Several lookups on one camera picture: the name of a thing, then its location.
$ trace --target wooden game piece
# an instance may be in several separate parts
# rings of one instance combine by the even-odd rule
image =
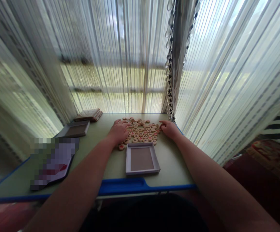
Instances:
[[[119,146],[118,146],[118,149],[119,149],[119,150],[124,150],[124,149],[125,149],[125,145],[124,145],[124,144],[119,145]]]

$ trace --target right hand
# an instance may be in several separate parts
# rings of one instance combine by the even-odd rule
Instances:
[[[183,135],[173,122],[167,120],[161,120],[159,122],[162,123],[160,128],[170,139],[174,140]]]

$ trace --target hand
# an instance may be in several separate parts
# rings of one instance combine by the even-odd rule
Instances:
[[[121,121],[120,119],[116,120],[111,127],[106,139],[114,146],[123,142],[129,134],[129,132],[126,130],[127,126],[128,123],[126,121]]]
[[[183,136],[178,127],[173,122],[167,120],[161,120],[159,122],[162,122],[160,128],[170,139],[174,140],[180,136]]]

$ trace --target pile of game pieces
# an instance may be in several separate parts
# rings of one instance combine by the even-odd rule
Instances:
[[[128,143],[148,143],[157,144],[158,134],[161,132],[160,124],[151,123],[150,120],[134,119],[134,117],[123,117],[129,126],[126,128],[129,135],[122,144],[119,144],[119,150],[124,150]]]

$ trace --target white box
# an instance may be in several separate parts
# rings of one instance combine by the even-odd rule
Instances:
[[[126,156],[126,175],[160,172],[154,144],[128,143]]]

